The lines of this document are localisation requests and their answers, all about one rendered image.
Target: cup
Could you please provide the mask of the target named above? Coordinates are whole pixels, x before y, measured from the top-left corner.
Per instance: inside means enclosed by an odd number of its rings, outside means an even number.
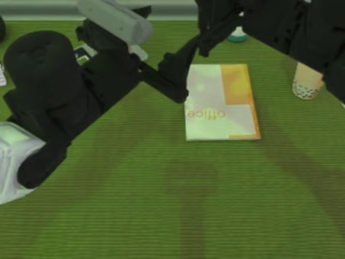
[[[298,62],[292,92],[300,99],[311,100],[318,96],[324,82],[322,74]]]

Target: green floor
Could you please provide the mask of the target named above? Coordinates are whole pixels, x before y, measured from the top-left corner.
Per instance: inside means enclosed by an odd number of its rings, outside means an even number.
[[[8,22],[70,37],[76,22]],[[154,23],[156,65],[196,31]],[[0,207],[1,259],[343,259],[345,110],[291,93],[296,62],[249,39],[195,63],[247,63],[262,139],[186,142],[183,106],[139,85],[30,196]],[[9,87],[0,88],[3,95]],[[9,110],[0,102],[0,120]]]

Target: paper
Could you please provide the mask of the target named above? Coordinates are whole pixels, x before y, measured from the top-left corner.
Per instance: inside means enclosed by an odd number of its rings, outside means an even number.
[[[261,138],[245,64],[192,65],[187,88],[187,140]]]
[[[5,68],[2,63],[0,63],[0,86],[5,86],[7,85],[7,80],[5,77]]]

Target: black object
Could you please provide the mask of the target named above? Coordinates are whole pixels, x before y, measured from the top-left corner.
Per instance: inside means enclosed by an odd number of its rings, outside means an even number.
[[[7,50],[5,67],[16,85],[4,99],[12,121],[47,145],[27,158],[18,181],[35,188],[66,158],[71,142],[144,81],[176,103],[187,96],[187,75],[194,55],[210,51],[242,25],[270,47],[324,74],[327,89],[345,103],[343,0],[196,0],[199,34],[176,53],[166,53],[158,70],[128,53],[121,39],[88,19],[77,37],[98,52],[79,66],[70,41],[53,31],[30,33]],[[135,9],[148,17],[150,7]]]
[[[4,19],[0,16],[0,42],[5,38],[6,24]]]

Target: paper cup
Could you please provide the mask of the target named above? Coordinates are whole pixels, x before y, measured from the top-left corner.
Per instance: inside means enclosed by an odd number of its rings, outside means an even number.
[[[300,99],[314,99],[324,85],[322,74],[310,67],[297,63],[296,73],[292,84],[292,92]]]

